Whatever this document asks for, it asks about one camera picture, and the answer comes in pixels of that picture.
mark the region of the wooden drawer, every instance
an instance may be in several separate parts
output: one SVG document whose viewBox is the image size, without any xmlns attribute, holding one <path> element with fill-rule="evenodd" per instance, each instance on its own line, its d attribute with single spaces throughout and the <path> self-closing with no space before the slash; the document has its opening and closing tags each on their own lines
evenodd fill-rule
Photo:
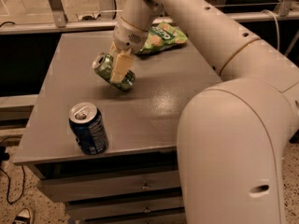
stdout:
<svg viewBox="0 0 299 224">
<path fill-rule="evenodd" d="M 66 207 L 66 212 L 73 219 L 86 220 L 130 214 L 146 215 L 159 210 L 180 207 L 183 207 L 183 200 L 179 188 L 163 190 L 163 192 L 138 193 L 130 197 L 119 196 L 92 203 L 70 204 Z"/>
<path fill-rule="evenodd" d="M 180 187 L 178 170 L 159 167 L 130 172 L 39 181 L 37 187 L 55 203 Z"/>
<path fill-rule="evenodd" d="M 123 217 L 86 220 L 84 224 L 187 224 L 183 208 Z"/>
</svg>

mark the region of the blue can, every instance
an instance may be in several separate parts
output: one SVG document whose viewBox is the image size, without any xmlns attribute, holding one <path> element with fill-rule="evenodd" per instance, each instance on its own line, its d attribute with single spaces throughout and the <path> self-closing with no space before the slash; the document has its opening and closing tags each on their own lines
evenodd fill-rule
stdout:
<svg viewBox="0 0 299 224">
<path fill-rule="evenodd" d="M 100 110 L 92 103 L 80 103 L 69 111 L 69 125 L 85 154 L 98 154 L 107 148 L 107 135 Z"/>
</svg>

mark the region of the gray tabletop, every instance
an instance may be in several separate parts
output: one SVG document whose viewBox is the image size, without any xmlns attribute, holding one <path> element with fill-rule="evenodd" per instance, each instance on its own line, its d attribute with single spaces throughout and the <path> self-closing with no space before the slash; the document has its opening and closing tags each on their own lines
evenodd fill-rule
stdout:
<svg viewBox="0 0 299 224">
<path fill-rule="evenodd" d="M 122 92 L 92 69 L 108 52 L 112 31 L 64 34 L 38 95 L 14 162 L 35 164 L 175 148 L 180 114 L 201 90 L 221 82 L 191 42 L 157 55 L 136 57 L 134 86 Z M 82 153 L 68 125 L 68 112 L 81 102 L 102 113 L 108 148 Z"/>
</svg>

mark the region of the can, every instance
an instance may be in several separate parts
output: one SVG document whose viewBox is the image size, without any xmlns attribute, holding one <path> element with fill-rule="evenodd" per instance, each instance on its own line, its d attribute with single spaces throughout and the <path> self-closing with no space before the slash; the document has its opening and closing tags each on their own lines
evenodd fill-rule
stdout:
<svg viewBox="0 0 299 224">
<path fill-rule="evenodd" d="M 129 70 L 121 83 L 110 82 L 113 70 L 113 56 L 109 53 L 103 52 L 95 58 L 93 61 L 93 70 L 98 76 L 121 91 L 129 91 L 135 81 L 135 74 Z"/>
<path fill-rule="evenodd" d="M 69 125 L 85 154 L 98 154 L 107 148 L 107 135 L 100 110 L 92 103 L 80 103 L 69 111 Z"/>
</svg>

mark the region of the shoe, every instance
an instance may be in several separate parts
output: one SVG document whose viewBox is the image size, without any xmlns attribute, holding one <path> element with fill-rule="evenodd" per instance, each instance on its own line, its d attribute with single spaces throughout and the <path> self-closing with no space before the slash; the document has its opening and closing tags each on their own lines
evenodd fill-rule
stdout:
<svg viewBox="0 0 299 224">
<path fill-rule="evenodd" d="M 22 209 L 12 222 L 12 224 L 33 224 L 33 223 L 34 223 L 34 213 L 28 207 Z"/>
</svg>

